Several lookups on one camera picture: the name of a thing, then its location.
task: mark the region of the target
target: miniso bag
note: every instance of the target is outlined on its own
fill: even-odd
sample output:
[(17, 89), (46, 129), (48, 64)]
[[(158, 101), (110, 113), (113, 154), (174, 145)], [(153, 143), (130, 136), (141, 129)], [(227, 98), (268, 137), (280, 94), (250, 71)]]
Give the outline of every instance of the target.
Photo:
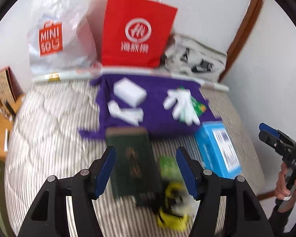
[(102, 64), (155, 68), (164, 52), (177, 8), (161, 0), (108, 0)]
[(90, 67), (96, 48), (86, 13), (91, 0), (33, 0), (28, 31), (34, 75)]

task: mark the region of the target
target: book cover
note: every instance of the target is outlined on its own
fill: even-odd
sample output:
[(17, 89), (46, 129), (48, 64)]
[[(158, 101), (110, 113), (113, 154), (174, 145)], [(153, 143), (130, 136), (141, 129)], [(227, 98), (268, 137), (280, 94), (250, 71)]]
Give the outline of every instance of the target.
[(106, 144), (116, 149), (111, 173), (115, 199), (141, 193), (160, 192), (161, 180), (147, 130), (143, 127), (106, 129)]

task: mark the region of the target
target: white cloth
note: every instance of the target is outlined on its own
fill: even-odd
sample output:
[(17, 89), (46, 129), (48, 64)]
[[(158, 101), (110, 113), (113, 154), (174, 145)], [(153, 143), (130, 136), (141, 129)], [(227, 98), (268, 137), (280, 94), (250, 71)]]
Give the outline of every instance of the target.
[(108, 102), (108, 108), (113, 118), (121, 119), (134, 126), (139, 126), (139, 122), (142, 122), (144, 119), (144, 111), (142, 108), (121, 109), (114, 100)]
[(168, 110), (177, 102), (172, 111), (172, 116), (175, 120), (180, 119), (188, 126), (193, 123), (196, 125), (201, 124), (191, 102), (190, 90), (168, 90), (167, 93), (168, 96), (163, 102), (163, 107), (165, 110)]

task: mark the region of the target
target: red bag logo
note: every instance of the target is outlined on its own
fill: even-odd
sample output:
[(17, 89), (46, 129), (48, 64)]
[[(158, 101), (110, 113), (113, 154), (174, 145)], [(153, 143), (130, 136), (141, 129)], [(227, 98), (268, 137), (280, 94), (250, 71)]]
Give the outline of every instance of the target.
[(62, 24), (54, 25), (54, 22), (45, 22), (44, 28), (39, 31), (40, 56), (62, 51)]
[(143, 18), (135, 18), (129, 21), (125, 27), (126, 37), (130, 42), (122, 42), (121, 51), (148, 53), (147, 41), (152, 33), (150, 23)]

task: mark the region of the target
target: screw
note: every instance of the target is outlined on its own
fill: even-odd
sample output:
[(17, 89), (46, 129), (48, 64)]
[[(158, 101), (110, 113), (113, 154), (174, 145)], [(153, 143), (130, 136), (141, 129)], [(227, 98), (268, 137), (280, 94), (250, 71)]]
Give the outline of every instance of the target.
[(88, 173), (89, 173), (89, 170), (83, 169), (81, 170), (80, 175), (87, 175)]
[(49, 182), (53, 182), (55, 179), (56, 179), (56, 177), (55, 177), (54, 175), (50, 175), (50, 176), (47, 178), (47, 180), (48, 180)]
[(245, 181), (245, 178), (244, 178), (243, 176), (241, 176), (241, 175), (238, 175), (238, 176), (237, 176), (237, 180), (238, 180), (239, 182), (244, 182), (244, 181)]
[(204, 175), (211, 175), (212, 171), (209, 169), (204, 169), (203, 173), (204, 173)]

